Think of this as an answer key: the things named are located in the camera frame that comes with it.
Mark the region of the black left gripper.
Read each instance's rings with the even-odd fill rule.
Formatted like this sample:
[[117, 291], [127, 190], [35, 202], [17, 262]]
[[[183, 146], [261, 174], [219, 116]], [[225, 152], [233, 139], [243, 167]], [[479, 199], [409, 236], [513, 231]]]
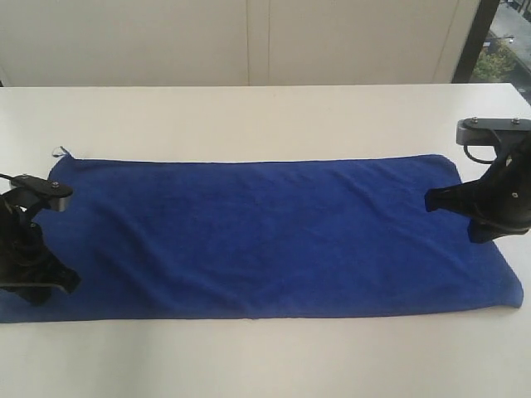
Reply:
[[12, 290], [32, 306], [41, 306], [51, 297], [49, 286], [72, 294], [80, 276], [49, 257], [41, 227], [1, 195], [1, 288]]

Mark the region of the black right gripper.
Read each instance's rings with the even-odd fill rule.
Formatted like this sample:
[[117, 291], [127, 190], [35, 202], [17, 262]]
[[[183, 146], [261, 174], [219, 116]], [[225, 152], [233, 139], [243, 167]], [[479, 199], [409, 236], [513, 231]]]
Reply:
[[[479, 182], [429, 189], [425, 196], [428, 212], [480, 214], [487, 223], [511, 232], [530, 228], [530, 139], [515, 144], [498, 158]], [[472, 243], [498, 238], [493, 226], [471, 221], [467, 233]]]

